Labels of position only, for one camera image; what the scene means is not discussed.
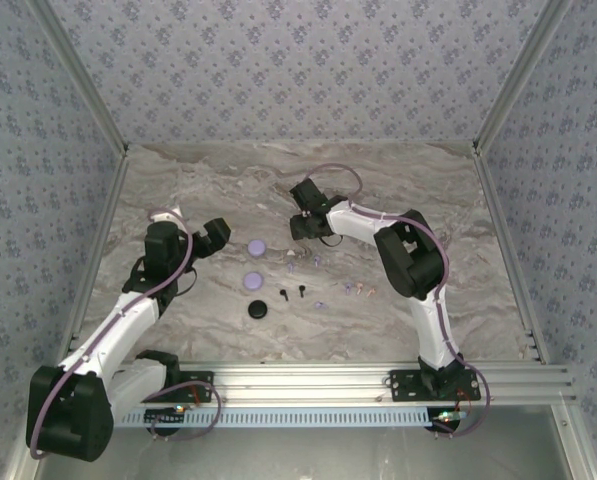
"marble surface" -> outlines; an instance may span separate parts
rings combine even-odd
[[[195,265],[198,281],[176,299],[140,339],[145,348],[187,360],[414,360],[418,340],[406,302],[390,287],[375,248],[344,239],[336,248],[317,240],[297,245],[289,218],[297,213],[289,189],[323,162],[358,170],[367,207],[420,210],[446,246],[447,290],[453,334],[469,359],[527,357],[524,328],[491,218],[468,150],[421,143],[201,144],[132,146],[120,202],[96,279],[83,336],[113,306],[136,258],[143,253],[146,213],[180,205],[194,231],[215,217],[232,229],[223,251]],[[314,177],[327,195],[355,189],[351,175]],[[267,242],[261,258],[247,253],[254,238]],[[288,251],[295,270],[289,274]],[[314,257],[322,258],[315,266]],[[258,271],[263,288],[247,292],[243,276]],[[183,278],[185,288],[191,278]],[[345,295],[362,282],[361,295]],[[305,298],[298,286],[305,285]],[[370,288],[376,293],[367,297]],[[285,288],[289,301],[280,296]],[[247,314],[262,299],[262,320]],[[327,308],[315,308],[323,302]]]

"wallpaper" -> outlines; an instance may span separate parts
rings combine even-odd
[[[0,0],[0,476],[54,362],[116,161],[24,2]]]
[[[471,139],[544,0],[54,0],[125,140]]]
[[[576,2],[487,154],[554,362],[597,443],[597,0]]]

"small purple part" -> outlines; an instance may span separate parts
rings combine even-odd
[[[249,272],[247,275],[245,275],[245,278],[243,278],[242,283],[245,285],[247,290],[253,292],[262,287],[262,281],[262,275],[260,275],[258,272]]]
[[[260,257],[265,254],[267,250],[267,245],[262,240],[252,240],[247,245],[247,251],[249,251],[249,255],[252,257]]]

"lavender round cap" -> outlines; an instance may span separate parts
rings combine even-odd
[[[254,291],[254,290],[258,290],[260,287],[262,287],[262,275],[260,275],[258,272],[249,272],[247,275],[245,275],[245,278],[243,278],[242,283],[245,285],[245,288],[249,291]]]
[[[247,245],[247,250],[249,251],[249,255],[252,257],[260,257],[265,253],[267,250],[267,245],[262,240],[252,240]]]

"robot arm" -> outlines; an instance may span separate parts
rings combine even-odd
[[[389,282],[407,299],[411,308],[420,344],[419,363],[426,386],[439,396],[453,388],[449,378],[464,367],[456,361],[443,338],[436,301],[430,294],[444,273],[442,258],[434,243],[417,228],[387,220],[384,214],[359,207],[345,197],[328,199],[311,179],[304,180],[290,193],[302,211],[290,220],[294,240],[337,234],[378,249]],[[424,217],[415,210],[402,216],[428,228]],[[413,248],[407,249],[403,242]],[[447,321],[444,287],[439,292],[439,303],[449,342],[458,352]]]
[[[118,370],[136,341],[158,321],[178,293],[175,279],[150,296],[138,299],[175,274],[188,249],[189,237],[174,217],[161,214],[153,220],[145,236],[145,255],[132,268],[112,312],[57,367],[43,366],[33,375],[27,417],[28,446],[40,411],[65,372],[73,370],[45,415],[37,448],[87,461],[102,454],[115,420],[163,387],[180,383],[177,358],[162,352],[143,352],[128,368]],[[197,259],[221,250],[229,240],[230,229],[222,218],[206,223],[204,228],[207,235],[201,236],[199,232],[192,235],[191,256],[183,273],[194,270]]]

